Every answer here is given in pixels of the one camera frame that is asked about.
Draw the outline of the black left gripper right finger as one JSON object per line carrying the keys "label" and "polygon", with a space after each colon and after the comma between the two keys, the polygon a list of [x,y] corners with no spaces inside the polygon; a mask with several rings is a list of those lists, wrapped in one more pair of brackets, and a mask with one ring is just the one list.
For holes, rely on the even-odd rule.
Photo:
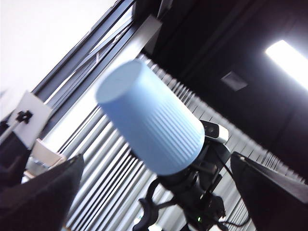
{"label": "black left gripper right finger", "polygon": [[306,231],[308,186],[238,153],[233,178],[258,231]]}

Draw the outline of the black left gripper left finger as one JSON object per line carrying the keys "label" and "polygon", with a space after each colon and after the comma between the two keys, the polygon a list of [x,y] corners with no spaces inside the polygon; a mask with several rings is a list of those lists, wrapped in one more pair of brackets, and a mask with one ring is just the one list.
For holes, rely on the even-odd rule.
{"label": "black left gripper left finger", "polygon": [[2,231],[59,231],[79,190],[83,155],[0,194]]}

